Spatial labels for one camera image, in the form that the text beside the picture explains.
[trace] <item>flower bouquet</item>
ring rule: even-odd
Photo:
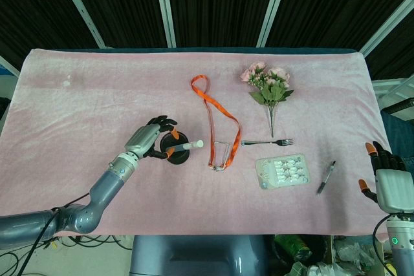
[[[273,137],[274,109],[293,93],[293,90],[288,90],[290,75],[280,67],[272,67],[267,70],[266,64],[259,62],[253,63],[249,69],[241,74],[240,78],[249,85],[258,88],[257,92],[249,92],[249,94],[260,105],[268,107]]]

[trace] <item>orange cap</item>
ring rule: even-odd
[[[171,131],[171,134],[173,135],[173,137],[175,138],[175,139],[179,139],[180,138],[180,135],[179,135],[179,132],[177,132],[177,130],[175,129],[175,127],[173,128],[173,130]]]
[[[368,151],[369,155],[377,154],[375,147],[373,145],[371,145],[369,142],[365,143],[365,148],[367,148],[367,151]]]
[[[167,156],[168,156],[167,158],[170,158],[170,156],[174,153],[174,151],[175,151],[174,147],[168,148],[168,150],[166,151]]]
[[[364,179],[359,179],[358,184],[360,185],[361,192],[364,190],[369,190],[367,183],[365,182]]]

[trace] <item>white test tube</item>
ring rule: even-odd
[[[202,140],[197,140],[196,142],[187,142],[183,143],[182,145],[174,145],[172,147],[168,147],[166,151],[168,151],[168,149],[174,148],[174,152],[179,152],[184,150],[201,148],[202,146],[204,146],[204,142],[202,142]]]

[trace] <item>cable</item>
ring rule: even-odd
[[[76,200],[73,200],[73,201],[71,201],[71,202],[67,203],[67,204],[66,204],[66,205],[64,205],[63,207],[64,207],[64,208],[66,208],[66,207],[70,206],[71,204],[73,204],[73,203],[75,203],[75,202],[77,202],[77,201],[79,201],[79,200],[83,199],[84,197],[86,197],[86,196],[88,196],[88,195],[89,195],[89,193],[86,193],[86,194],[82,195],[81,197],[78,197]],[[38,235],[38,237],[37,237],[36,241],[34,242],[34,244],[33,244],[32,248],[31,248],[31,249],[30,249],[30,251],[28,252],[28,256],[27,256],[27,258],[25,259],[25,261],[24,261],[24,262],[23,262],[23,264],[22,264],[22,266],[21,266],[21,268],[20,268],[20,270],[19,270],[19,273],[17,273],[17,276],[21,276],[21,274],[23,274],[23,271],[25,270],[26,265],[28,264],[28,262],[29,262],[30,258],[32,257],[33,252],[34,252],[34,250],[36,249],[36,246],[39,244],[39,241],[41,240],[41,238],[42,238],[43,234],[45,234],[46,229],[49,227],[49,224],[53,221],[53,219],[55,219],[55,218],[56,218],[56,216],[57,216],[58,214],[60,214],[60,213],[61,213],[61,209],[60,209],[60,208],[58,208],[58,207],[54,207],[54,208],[52,208],[51,210],[54,212],[54,214],[53,214],[53,215],[51,216],[51,218],[50,218],[50,219],[46,222],[45,226],[43,227],[43,229],[41,230],[40,234]]]
[[[380,222],[378,222],[378,224],[375,226],[374,232],[373,232],[373,246],[374,246],[374,250],[375,250],[375,254],[378,257],[378,260],[381,262],[381,264],[383,265],[383,267],[388,271],[388,273],[391,276],[395,276],[394,273],[388,268],[388,266],[386,266],[386,264],[384,263],[384,261],[381,259],[380,254],[378,253],[378,249],[376,248],[376,243],[375,243],[375,239],[376,239],[376,232],[378,231],[378,228],[381,226],[381,224],[383,224],[387,219],[393,217],[393,216],[400,216],[400,217],[407,217],[407,216],[413,216],[414,214],[412,213],[390,213],[388,216],[382,218],[380,220]]]
[[[97,237],[95,237],[95,238],[92,238],[92,237],[90,237],[90,236],[87,236],[87,235],[83,235],[83,236],[81,236],[81,238],[87,238],[87,239],[89,239],[89,240],[87,240],[87,241],[84,241],[84,240],[80,240],[80,241],[78,241],[78,242],[80,242],[81,244],[87,244],[88,242],[101,242],[102,244],[113,244],[113,243],[115,243],[116,241],[107,241],[108,239],[105,239],[105,240],[100,240],[100,239],[98,239],[98,238],[100,238],[102,235],[98,235]]]
[[[43,229],[41,230],[40,234],[38,235],[37,239],[35,240],[32,248],[29,250],[28,252],[28,256],[25,259],[25,261],[23,262],[19,273],[17,273],[17,276],[21,276],[21,274],[23,274],[23,271],[26,268],[26,265],[28,264],[30,258],[33,255],[34,250],[36,249],[36,246],[39,244],[39,241],[41,240],[43,234],[45,234],[46,229],[49,227],[49,224],[53,221],[53,219],[55,219],[55,217],[61,212],[61,209],[58,207],[52,208],[52,210],[54,211],[54,214],[51,216],[51,218],[46,222],[45,226],[43,226]]]
[[[112,242],[108,242],[109,237],[111,237],[111,236],[108,236],[105,240],[99,240],[99,244],[96,244],[96,245],[85,245],[83,242],[80,242],[80,241],[76,240],[72,236],[68,236],[68,238],[75,243],[74,245],[66,245],[65,243],[63,243],[63,241],[61,243],[62,243],[62,245],[66,246],[66,247],[74,247],[76,245],[79,245],[79,246],[85,247],[85,248],[96,248],[96,247],[99,247],[99,246],[101,246],[102,244],[105,244],[105,243],[112,243]]]
[[[123,246],[123,245],[121,245],[121,243],[119,242],[119,240],[116,240],[115,239],[115,236],[114,235],[112,235],[112,238],[113,238],[113,240],[118,244],[118,246],[120,246],[122,249],[125,249],[125,250],[132,250],[132,248],[127,248],[127,247],[125,247],[125,246]]]
[[[85,237],[86,239],[89,239],[87,242],[93,242],[94,240],[98,240],[98,238],[100,238],[102,235],[98,235],[97,237],[95,237],[95,238],[92,238],[92,237],[89,237],[89,236],[82,236],[82,237]]]
[[[3,257],[3,256],[5,256],[5,255],[11,255],[11,256],[13,256],[13,258],[15,258],[15,260],[16,260],[16,263],[15,263],[15,264],[14,264],[11,268],[9,268],[9,269],[8,269],[8,270],[6,270],[4,273],[2,273],[0,276],[5,275],[8,271],[10,271],[10,270],[14,267],[13,272],[10,274],[10,276],[11,276],[11,275],[13,275],[13,274],[14,274],[14,272],[17,270],[17,267],[19,266],[19,257],[18,257],[15,253],[12,253],[12,252],[6,252],[6,253],[4,253],[4,254],[0,255],[0,258],[1,258],[1,257]]]
[[[45,245],[45,243],[43,243],[42,245],[40,245],[40,246],[38,246],[38,247],[36,247],[36,249],[38,249],[38,248],[40,248],[40,247],[43,247]],[[29,251],[28,252],[26,252],[24,255],[22,255],[20,258],[18,258],[17,259],[17,262],[15,263],[15,264],[13,264],[13,266],[12,267],[10,267],[8,270],[6,270],[4,273],[2,273],[2,274],[0,274],[0,276],[3,276],[5,273],[7,273],[8,271],[10,271],[12,268],[14,268],[14,270],[13,270],[13,273],[11,273],[9,276],[11,276],[11,275],[13,275],[14,274],[14,272],[17,270],[17,268],[19,267],[19,262],[20,262],[20,260],[22,259],[22,258],[24,258],[27,254],[29,253]]]
[[[72,202],[67,203],[66,205],[63,205],[64,208],[72,205],[73,203],[76,203],[77,201],[83,199],[84,197],[87,197],[89,195],[89,193],[86,193],[84,195],[82,195],[81,197],[78,197],[76,200],[73,200]]]

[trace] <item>flower stem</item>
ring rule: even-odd
[[[270,113],[270,129],[272,131],[272,138],[273,138],[273,108],[274,106],[269,106],[269,113]]]

